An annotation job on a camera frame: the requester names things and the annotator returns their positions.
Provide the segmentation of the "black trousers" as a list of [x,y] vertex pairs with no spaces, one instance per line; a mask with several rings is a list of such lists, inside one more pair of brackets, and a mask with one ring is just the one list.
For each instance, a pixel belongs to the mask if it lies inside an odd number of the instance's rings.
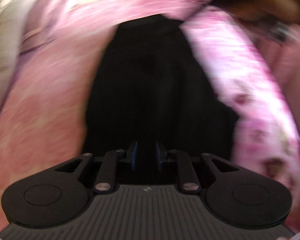
[[136,147],[138,175],[159,174],[158,152],[231,158],[238,114],[217,98],[180,21],[121,23],[98,67],[85,113],[83,152]]

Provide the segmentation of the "pink floral bedspread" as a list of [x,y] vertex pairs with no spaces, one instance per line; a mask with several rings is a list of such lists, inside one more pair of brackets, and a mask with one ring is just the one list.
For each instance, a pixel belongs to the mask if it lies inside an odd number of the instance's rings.
[[[116,26],[164,14],[184,18],[205,0],[100,0],[70,11],[56,39],[19,61],[0,113],[0,231],[8,222],[4,190],[15,181],[73,158],[85,135],[84,109],[98,63]],[[288,187],[287,226],[300,231],[300,137],[280,87],[263,57],[232,17],[207,8],[184,27],[219,98],[242,116],[233,159]]]

